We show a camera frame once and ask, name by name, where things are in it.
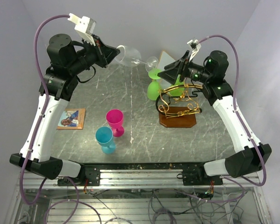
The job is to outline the green wine glass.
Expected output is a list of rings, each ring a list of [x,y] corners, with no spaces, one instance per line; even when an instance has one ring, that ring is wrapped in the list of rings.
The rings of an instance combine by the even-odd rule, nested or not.
[[[152,82],[149,84],[147,88],[147,97],[150,100],[156,100],[157,97],[159,96],[159,89],[160,89],[160,84],[158,80],[160,77],[158,76],[158,73],[161,72],[160,69],[152,69],[151,71],[148,72],[148,76],[152,79]]]
[[[176,82],[175,82],[175,85],[182,85],[182,86],[184,86],[184,82],[183,82],[183,81],[182,81],[182,82],[180,81],[180,75],[178,75],[177,80],[176,80]],[[177,89],[171,90],[171,91],[169,92],[169,94],[170,94],[171,96],[179,97],[179,96],[182,95],[183,91],[184,91],[184,87],[181,87],[181,88],[177,88]]]

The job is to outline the clear glass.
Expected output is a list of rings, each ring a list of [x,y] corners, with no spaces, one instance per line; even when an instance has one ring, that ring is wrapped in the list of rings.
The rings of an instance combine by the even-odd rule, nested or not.
[[[156,69],[159,64],[159,60],[155,56],[143,60],[140,52],[135,48],[119,45],[117,49],[120,53],[115,57],[115,61],[123,66],[133,68],[142,63],[145,65],[146,71],[150,72]]]

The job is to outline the gold wire glass rack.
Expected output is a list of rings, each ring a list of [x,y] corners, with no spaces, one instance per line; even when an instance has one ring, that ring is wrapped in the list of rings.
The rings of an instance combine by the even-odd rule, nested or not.
[[[171,96],[171,90],[184,87],[181,96]],[[198,93],[202,92],[200,84],[173,85],[159,90],[155,107],[159,114],[159,122],[167,128],[190,128],[196,124],[196,114],[202,113],[198,103]]]

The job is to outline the pink wine glass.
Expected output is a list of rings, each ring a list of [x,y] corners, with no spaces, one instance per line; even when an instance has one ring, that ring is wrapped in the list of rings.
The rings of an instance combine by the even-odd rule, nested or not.
[[[121,137],[124,134],[124,114],[119,109],[112,109],[106,114],[106,120],[112,129],[114,137]]]

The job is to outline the blue wine glass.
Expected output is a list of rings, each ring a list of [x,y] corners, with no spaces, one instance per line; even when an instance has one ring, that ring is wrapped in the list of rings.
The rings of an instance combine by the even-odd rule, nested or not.
[[[105,154],[112,154],[116,149],[116,145],[113,139],[113,132],[112,129],[103,126],[100,127],[95,134],[96,141],[101,146],[103,153]]]

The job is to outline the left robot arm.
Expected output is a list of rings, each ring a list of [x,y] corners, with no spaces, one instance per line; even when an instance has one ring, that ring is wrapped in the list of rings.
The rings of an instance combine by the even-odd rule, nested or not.
[[[67,34],[50,38],[47,47],[50,66],[44,76],[46,86],[39,89],[37,114],[28,139],[19,153],[10,156],[11,164],[51,180],[64,176],[75,185],[85,182],[83,164],[54,158],[51,149],[58,121],[79,83],[78,74],[93,65],[105,68],[120,54],[119,49],[105,45],[98,36],[92,37],[93,45],[85,40],[73,41]]]

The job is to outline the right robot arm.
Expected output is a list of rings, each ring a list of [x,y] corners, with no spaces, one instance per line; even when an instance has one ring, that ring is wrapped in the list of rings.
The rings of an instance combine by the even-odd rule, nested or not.
[[[204,169],[197,172],[196,179],[203,185],[216,175],[237,178],[262,171],[272,152],[270,145],[263,144],[256,137],[243,117],[235,91],[224,78],[228,66],[228,56],[220,50],[212,51],[203,65],[193,63],[189,51],[186,51],[182,58],[166,65],[158,73],[158,77],[170,84],[185,78],[202,83],[204,97],[218,113],[231,137],[235,153],[225,159],[206,162]]]

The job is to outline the gold framed mirror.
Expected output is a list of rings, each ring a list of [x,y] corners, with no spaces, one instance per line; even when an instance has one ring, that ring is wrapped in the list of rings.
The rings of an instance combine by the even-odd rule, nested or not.
[[[164,70],[164,67],[168,64],[174,63],[176,59],[174,59],[172,56],[170,56],[166,51],[162,51],[160,58],[159,58],[159,64],[157,66],[158,69]]]

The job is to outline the orange picture card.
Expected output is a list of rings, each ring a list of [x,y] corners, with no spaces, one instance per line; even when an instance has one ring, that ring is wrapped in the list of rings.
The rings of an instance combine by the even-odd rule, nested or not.
[[[84,119],[85,119],[85,108],[79,109],[66,109],[57,125],[57,130],[61,129],[74,129],[74,130],[82,130],[84,128]]]

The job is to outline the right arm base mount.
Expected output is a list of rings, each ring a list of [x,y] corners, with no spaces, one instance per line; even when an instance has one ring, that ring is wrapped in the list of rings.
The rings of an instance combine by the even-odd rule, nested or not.
[[[180,163],[180,169],[182,170],[176,177],[182,180],[184,186],[210,186],[223,185],[223,181],[219,175],[208,176],[204,169],[203,163],[186,162]]]

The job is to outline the aluminium frame rail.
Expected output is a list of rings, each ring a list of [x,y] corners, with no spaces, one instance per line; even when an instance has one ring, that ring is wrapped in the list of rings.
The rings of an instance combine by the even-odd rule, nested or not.
[[[186,188],[209,188],[210,181],[206,184],[198,185],[191,182],[185,185],[183,180],[177,175],[182,174],[182,170],[102,170],[100,171],[100,181],[98,186],[87,184],[87,189],[186,189]],[[255,187],[242,178],[227,177],[231,180],[220,179],[223,184],[214,187],[237,188],[239,183],[244,188]],[[24,173],[23,188],[39,189],[44,178],[32,173]],[[42,189],[65,189],[66,186],[58,186],[56,178],[47,180]]]

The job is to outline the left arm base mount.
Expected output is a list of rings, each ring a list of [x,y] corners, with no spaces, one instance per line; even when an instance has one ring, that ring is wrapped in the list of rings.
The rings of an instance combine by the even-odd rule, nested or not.
[[[72,161],[61,160],[53,167],[58,186],[71,186],[71,179],[77,186],[98,186],[100,184],[100,171],[96,167]]]

